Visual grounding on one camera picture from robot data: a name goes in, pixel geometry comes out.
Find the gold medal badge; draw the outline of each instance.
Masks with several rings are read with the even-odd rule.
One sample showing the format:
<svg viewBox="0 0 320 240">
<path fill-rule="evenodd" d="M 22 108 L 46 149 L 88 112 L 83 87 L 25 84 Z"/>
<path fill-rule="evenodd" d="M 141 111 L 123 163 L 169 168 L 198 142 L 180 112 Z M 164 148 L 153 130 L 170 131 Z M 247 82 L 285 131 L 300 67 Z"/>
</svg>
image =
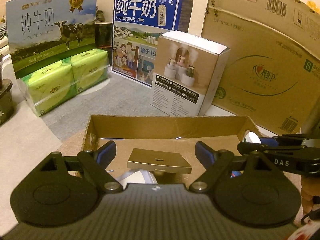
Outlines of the gold medal badge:
<svg viewBox="0 0 320 240">
<path fill-rule="evenodd" d="M 83 8 L 81 6 L 83 4 L 83 0 L 69 0 L 69 3 L 71 5 L 69 12 L 73 12 L 77 8 L 79 11 L 83 10 Z"/>
</svg>

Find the green tissue pack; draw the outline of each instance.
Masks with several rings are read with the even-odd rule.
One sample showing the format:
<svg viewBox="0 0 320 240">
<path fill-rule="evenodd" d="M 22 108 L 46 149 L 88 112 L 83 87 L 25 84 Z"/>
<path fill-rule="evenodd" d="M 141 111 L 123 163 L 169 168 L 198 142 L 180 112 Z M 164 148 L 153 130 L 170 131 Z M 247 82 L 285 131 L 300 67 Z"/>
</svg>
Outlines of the green tissue pack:
<svg viewBox="0 0 320 240">
<path fill-rule="evenodd" d="M 92 49 L 64 59 L 72 66 L 76 93 L 108 78 L 108 52 Z"/>
<path fill-rule="evenodd" d="M 60 60 L 18 80 L 25 99 L 42 115 L 76 95 L 71 64 Z"/>
</svg>

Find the small gold box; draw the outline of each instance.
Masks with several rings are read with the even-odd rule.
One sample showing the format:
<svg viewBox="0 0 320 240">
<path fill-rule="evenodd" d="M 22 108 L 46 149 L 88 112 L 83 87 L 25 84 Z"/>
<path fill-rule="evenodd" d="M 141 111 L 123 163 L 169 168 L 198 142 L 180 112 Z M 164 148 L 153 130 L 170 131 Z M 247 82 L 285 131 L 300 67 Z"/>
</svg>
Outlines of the small gold box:
<svg viewBox="0 0 320 240">
<path fill-rule="evenodd" d="M 161 152 L 134 148 L 128 168 L 170 173 L 191 173 L 191 165 L 180 153 Z"/>
</svg>

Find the gray ribbed panel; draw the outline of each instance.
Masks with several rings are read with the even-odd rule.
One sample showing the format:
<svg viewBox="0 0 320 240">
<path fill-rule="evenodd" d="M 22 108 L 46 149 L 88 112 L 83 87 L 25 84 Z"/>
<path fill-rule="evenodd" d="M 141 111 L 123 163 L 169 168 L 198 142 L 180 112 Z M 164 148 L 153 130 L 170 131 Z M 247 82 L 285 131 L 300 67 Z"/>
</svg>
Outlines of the gray ribbed panel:
<svg viewBox="0 0 320 240">
<path fill-rule="evenodd" d="M 206 195 L 184 185 L 131 184 L 104 196 L 88 217 L 60 228 L 20 223 L 4 240 L 283 240 L 292 224 L 272 229 L 241 226 L 222 216 Z"/>
</svg>

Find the blue milk box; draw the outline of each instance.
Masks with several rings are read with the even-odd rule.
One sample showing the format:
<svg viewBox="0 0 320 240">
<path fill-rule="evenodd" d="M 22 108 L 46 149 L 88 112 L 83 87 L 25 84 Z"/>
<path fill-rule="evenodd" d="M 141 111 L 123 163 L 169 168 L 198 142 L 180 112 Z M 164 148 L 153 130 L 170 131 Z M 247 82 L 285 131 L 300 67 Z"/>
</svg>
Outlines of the blue milk box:
<svg viewBox="0 0 320 240">
<path fill-rule="evenodd" d="M 151 87 L 159 36 L 188 32 L 191 0 L 115 0 L 112 70 Z"/>
</svg>

